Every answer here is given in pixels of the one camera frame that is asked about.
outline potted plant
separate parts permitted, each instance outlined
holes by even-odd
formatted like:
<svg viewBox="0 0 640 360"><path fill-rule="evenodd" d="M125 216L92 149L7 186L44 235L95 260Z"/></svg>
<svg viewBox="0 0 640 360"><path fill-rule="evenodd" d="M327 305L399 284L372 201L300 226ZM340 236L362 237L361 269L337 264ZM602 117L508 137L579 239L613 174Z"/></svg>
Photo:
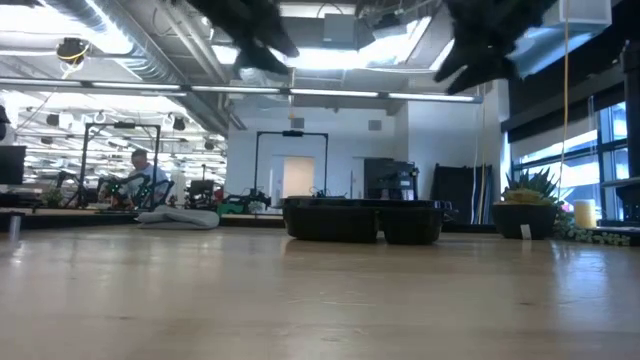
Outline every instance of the potted plant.
<svg viewBox="0 0 640 360"><path fill-rule="evenodd" d="M60 207L60 202L62 200L64 200L64 196L62 196L62 191L60 189L53 188L42 193L42 202L49 208L55 209Z"/></svg>
<svg viewBox="0 0 640 360"><path fill-rule="evenodd" d="M556 184L549 179L549 169L532 177L526 171L518 181L509 176L507 180L503 200L492 207L498 232L509 239L522 239L522 227L528 225L534 240L553 235L558 201L552 196Z"/></svg>

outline black plant pot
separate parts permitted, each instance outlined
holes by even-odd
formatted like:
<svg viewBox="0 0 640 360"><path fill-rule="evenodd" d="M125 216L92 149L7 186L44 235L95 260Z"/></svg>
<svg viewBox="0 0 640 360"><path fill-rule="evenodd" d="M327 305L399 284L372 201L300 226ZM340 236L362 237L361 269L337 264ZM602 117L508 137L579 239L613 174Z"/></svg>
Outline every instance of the black plant pot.
<svg viewBox="0 0 640 360"><path fill-rule="evenodd" d="M558 208L554 205L494 204L493 222L507 239L522 239L521 225L529 225L531 238L542 240L553 234Z"/></svg>

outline computer monitor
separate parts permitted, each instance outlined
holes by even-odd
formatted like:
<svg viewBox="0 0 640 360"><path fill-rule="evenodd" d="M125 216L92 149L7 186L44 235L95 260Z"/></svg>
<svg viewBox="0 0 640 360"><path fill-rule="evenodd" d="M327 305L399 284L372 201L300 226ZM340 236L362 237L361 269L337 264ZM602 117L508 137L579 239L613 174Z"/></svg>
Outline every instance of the computer monitor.
<svg viewBox="0 0 640 360"><path fill-rule="evenodd" d="M22 185L26 146L0 146L0 185Z"/></svg>

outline wooden table surface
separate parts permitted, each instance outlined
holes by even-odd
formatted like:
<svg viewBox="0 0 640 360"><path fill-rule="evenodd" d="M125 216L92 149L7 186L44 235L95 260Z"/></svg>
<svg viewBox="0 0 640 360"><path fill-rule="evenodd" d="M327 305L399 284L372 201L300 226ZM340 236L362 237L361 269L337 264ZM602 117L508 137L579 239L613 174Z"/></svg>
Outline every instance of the wooden table surface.
<svg viewBox="0 0 640 360"><path fill-rule="evenodd" d="M491 235L24 232L0 243L7 360L638 359L640 252Z"/></svg>

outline doorway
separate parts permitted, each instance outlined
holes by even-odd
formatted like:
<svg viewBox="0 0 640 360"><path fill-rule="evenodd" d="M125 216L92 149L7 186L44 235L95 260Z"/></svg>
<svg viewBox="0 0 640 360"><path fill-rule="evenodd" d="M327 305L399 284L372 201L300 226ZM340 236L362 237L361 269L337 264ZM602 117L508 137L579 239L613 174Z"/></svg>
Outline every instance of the doorway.
<svg viewBox="0 0 640 360"><path fill-rule="evenodd" d="M282 197L310 196L313 192L315 159L312 157L288 156L284 158Z"/></svg>

